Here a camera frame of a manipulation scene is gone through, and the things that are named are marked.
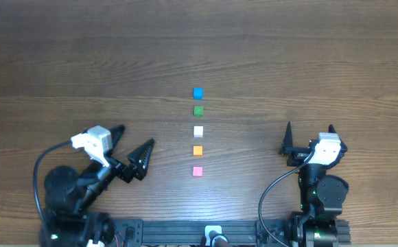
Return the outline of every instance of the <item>wooden tabletop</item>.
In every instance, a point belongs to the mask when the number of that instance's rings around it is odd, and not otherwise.
[[[288,121],[296,145],[334,124],[349,146],[329,174],[350,184],[340,218],[353,243],[398,244],[398,1],[0,1],[0,244],[36,243],[34,161],[96,125],[126,125],[118,159],[156,145],[147,177],[115,179],[91,210],[256,220],[290,169],[277,154]],[[43,161],[42,202],[50,169],[89,164],[75,152]],[[286,218],[299,200],[293,175],[264,215]]]

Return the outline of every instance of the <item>wooden table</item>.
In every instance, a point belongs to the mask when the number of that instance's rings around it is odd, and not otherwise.
[[[95,125],[126,125],[119,159],[157,143],[147,177],[116,179],[92,210],[255,220],[289,170],[277,154],[288,121],[300,146],[335,124],[349,152],[329,173],[351,186],[341,218],[353,242],[398,244],[398,1],[2,0],[0,244],[36,243],[34,161]],[[42,197],[50,169],[89,164],[74,153],[44,160]],[[296,176],[264,203],[267,218],[298,209]]]

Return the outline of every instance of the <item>green cube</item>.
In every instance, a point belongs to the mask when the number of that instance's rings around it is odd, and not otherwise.
[[[194,117],[204,117],[204,106],[194,106]]]

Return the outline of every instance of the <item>pink cube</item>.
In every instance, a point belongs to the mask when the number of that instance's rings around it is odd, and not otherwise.
[[[202,176],[202,167],[193,167],[193,176]]]

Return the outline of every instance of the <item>black cable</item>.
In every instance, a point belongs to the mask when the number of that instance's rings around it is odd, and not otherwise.
[[[273,239],[275,239],[275,241],[279,242],[281,245],[286,246],[286,247],[291,247],[285,243],[283,243],[280,239],[278,239],[277,237],[275,237],[266,227],[265,222],[263,221],[263,217],[261,216],[261,205],[263,204],[263,200],[266,197],[266,195],[268,194],[268,192],[274,187],[274,185],[276,185],[278,182],[280,182],[281,180],[283,180],[285,177],[294,174],[295,172],[297,172],[298,170],[300,170],[301,168],[303,168],[304,166],[307,165],[307,162],[310,161],[310,159],[314,156],[315,152],[312,152],[303,162],[303,164],[299,165],[298,167],[292,169],[291,171],[281,175],[279,178],[277,178],[274,182],[272,182],[272,184],[270,184],[268,186],[268,188],[266,188],[266,190],[263,192],[263,195],[261,195],[260,197],[260,201],[259,201],[259,219],[260,219],[260,224],[261,226],[265,229],[265,231],[269,234],[269,236],[271,236]]]
[[[36,201],[36,208],[37,208],[37,212],[39,213],[39,218],[40,218],[40,223],[43,226],[44,229],[44,234],[45,234],[45,238],[47,240],[47,245],[49,246],[49,236],[48,236],[48,229],[47,229],[47,224],[45,223],[45,216],[43,215],[42,212],[42,207],[40,205],[40,200],[39,200],[39,193],[37,190],[37,171],[39,169],[39,165],[40,162],[42,161],[43,157],[45,155],[47,155],[49,152],[56,150],[58,148],[61,148],[65,145],[70,144],[71,141],[65,141],[64,143],[59,143],[53,147],[48,148],[47,150],[45,150],[36,160],[36,164],[34,164],[34,169],[33,169],[33,192],[34,192],[34,200]]]

